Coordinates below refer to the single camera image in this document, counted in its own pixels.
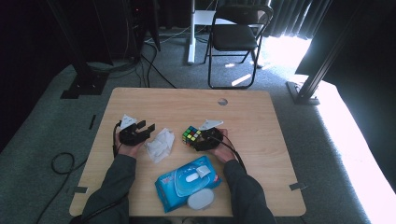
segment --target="blue package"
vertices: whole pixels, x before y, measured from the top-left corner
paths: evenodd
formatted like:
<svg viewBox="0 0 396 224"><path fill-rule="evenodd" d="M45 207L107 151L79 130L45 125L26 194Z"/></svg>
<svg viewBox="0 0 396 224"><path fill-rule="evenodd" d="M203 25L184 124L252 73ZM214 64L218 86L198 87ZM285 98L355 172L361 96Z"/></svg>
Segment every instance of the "blue package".
<svg viewBox="0 0 396 224"><path fill-rule="evenodd" d="M200 189L213 189L221 183L207 156L191 161L176 170L161 175L155 182L165 213L187 203L190 195Z"/></svg>

